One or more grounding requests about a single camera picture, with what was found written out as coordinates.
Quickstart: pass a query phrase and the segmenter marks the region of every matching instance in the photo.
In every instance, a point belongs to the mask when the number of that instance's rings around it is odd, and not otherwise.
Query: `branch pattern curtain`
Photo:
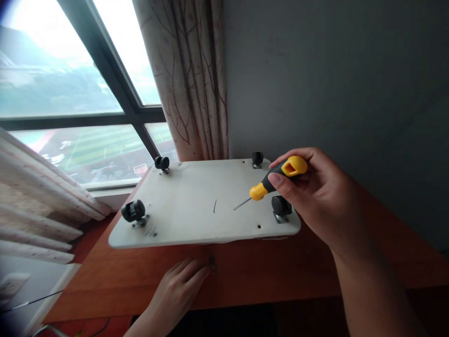
[[[68,263],[77,227],[111,209],[0,129],[0,254]]]
[[[222,1],[133,3],[179,159],[228,159]]]

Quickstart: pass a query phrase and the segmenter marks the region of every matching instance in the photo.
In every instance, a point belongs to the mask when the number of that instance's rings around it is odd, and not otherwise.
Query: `hand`
[[[209,275],[210,267],[187,259],[162,278],[147,309],[125,336],[165,337],[187,313]]]
[[[352,179],[317,148],[288,151],[270,167],[292,155],[307,161],[307,173],[295,182],[272,173],[268,179],[274,188],[291,203],[332,253],[341,258],[370,253],[373,243],[364,225]]]

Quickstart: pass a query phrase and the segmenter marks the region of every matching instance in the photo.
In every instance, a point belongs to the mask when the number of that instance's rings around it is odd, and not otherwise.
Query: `black caster wheel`
[[[145,206],[139,199],[122,206],[122,216],[128,222],[134,222],[132,227],[145,226],[148,215],[145,215]]]
[[[263,162],[263,152],[253,152],[253,168],[262,168],[261,164]]]
[[[288,222],[287,215],[291,214],[291,204],[283,196],[272,197],[271,206],[277,223]]]
[[[168,157],[156,157],[154,159],[154,167],[162,170],[160,175],[167,174],[170,171],[170,159]]]

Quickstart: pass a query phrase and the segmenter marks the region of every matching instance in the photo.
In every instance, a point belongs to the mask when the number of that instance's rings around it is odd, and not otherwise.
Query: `screwdriver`
[[[279,165],[273,167],[270,171],[268,171],[267,175],[262,179],[262,182],[260,182],[256,186],[253,186],[249,190],[250,197],[233,210],[235,211],[237,208],[244,205],[251,199],[256,201],[262,200],[265,194],[274,192],[276,189],[268,180],[268,176],[270,173],[279,173],[280,175],[286,176],[291,180],[293,179],[293,177],[300,177],[306,172],[307,172],[307,163],[305,162],[304,159],[302,159],[299,156],[288,157]]]

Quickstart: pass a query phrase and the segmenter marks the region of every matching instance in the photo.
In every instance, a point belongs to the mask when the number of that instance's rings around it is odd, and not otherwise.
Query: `white board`
[[[233,211],[249,197],[250,188],[262,181],[269,165],[266,159],[262,169],[253,169],[251,159],[174,162],[167,175],[152,168],[134,197],[150,215],[147,224],[132,228],[121,217],[109,245],[139,248],[296,234],[301,221],[294,210],[287,223],[277,223],[273,216],[271,198],[277,192]]]

